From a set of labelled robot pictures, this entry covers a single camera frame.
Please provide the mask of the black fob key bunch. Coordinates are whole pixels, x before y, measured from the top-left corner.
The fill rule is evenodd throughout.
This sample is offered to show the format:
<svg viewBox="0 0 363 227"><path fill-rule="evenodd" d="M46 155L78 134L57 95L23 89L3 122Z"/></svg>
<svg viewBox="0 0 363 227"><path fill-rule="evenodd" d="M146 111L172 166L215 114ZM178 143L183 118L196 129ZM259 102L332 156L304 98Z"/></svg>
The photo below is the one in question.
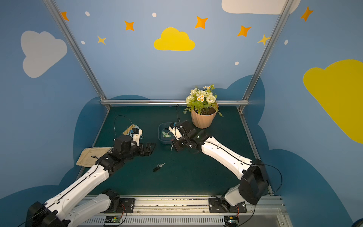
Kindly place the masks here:
<svg viewBox="0 0 363 227"><path fill-rule="evenodd" d="M165 165L165 163L162 163L162 164L158 164L152 171L153 172L156 172L158 171L160 168L162 168L163 166Z"/></svg>

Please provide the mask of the translucent blue storage box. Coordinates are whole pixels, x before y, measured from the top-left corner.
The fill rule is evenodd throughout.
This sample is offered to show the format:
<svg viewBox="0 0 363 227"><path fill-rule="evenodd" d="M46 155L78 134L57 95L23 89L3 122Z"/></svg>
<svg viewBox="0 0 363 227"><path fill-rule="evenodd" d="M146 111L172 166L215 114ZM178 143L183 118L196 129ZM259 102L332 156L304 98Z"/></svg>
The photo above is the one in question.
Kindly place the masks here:
<svg viewBox="0 0 363 227"><path fill-rule="evenodd" d="M161 123L158 127L158 139L164 145L171 145L175 139L174 134L169 130L173 126L172 122Z"/></svg>

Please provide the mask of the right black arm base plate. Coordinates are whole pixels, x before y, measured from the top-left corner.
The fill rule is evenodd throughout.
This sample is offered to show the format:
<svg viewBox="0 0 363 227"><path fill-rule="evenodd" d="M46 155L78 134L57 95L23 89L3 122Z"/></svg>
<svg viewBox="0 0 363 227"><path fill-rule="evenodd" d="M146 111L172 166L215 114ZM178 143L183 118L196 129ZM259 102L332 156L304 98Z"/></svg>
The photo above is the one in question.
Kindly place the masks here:
<svg viewBox="0 0 363 227"><path fill-rule="evenodd" d="M245 202L232 206L224 199L212 196L208 199L208 204L210 213L247 213Z"/></svg>

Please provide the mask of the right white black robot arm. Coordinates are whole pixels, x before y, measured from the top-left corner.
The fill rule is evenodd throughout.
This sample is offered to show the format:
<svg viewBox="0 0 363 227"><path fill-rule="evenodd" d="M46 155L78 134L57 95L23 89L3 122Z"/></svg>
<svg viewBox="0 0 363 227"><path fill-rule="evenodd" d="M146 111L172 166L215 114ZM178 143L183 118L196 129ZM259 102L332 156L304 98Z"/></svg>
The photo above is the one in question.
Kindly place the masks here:
<svg viewBox="0 0 363 227"><path fill-rule="evenodd" d="M172 144L176 151L184 148L200 150L225 166L240 180L237 186L230 188L222 196L223 202L230 206L244 201L257 205L270 185L266 165L260 159L251 160L233 152L215 137L207 135L204 130L197 131L188 121L171 123L168 129L175 137Z"/></svg>

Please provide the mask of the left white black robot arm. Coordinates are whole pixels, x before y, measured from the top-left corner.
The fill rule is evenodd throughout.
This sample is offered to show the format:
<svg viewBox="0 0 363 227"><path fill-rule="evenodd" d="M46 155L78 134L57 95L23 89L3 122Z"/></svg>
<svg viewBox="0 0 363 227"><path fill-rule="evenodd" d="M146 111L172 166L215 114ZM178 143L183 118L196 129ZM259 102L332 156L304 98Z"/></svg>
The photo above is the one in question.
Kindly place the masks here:
<svg viewBox="0 0 363 227"><path fill-rule="evenodd" d="M27 211L26 227L76 227L93 215L106 211L117 197L114 193L100 194L91 202L77 204L99 184L121 169L135 157L150 156L155 143L137 143L122 135L114 146L95 159L95 164L78 180L44 203L35 202Z"/></svg>

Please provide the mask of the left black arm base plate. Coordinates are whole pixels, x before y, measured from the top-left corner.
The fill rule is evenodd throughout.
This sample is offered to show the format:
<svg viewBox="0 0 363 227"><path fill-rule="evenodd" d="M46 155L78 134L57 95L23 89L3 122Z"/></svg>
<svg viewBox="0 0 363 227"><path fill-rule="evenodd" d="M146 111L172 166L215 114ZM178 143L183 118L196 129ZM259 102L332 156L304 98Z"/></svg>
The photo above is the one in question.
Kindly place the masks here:
<svg viewBox="0 0 363 227"><path fill-rule="evenodd" d="M135 198L115 198L103 213L133 213Z"/></svg>

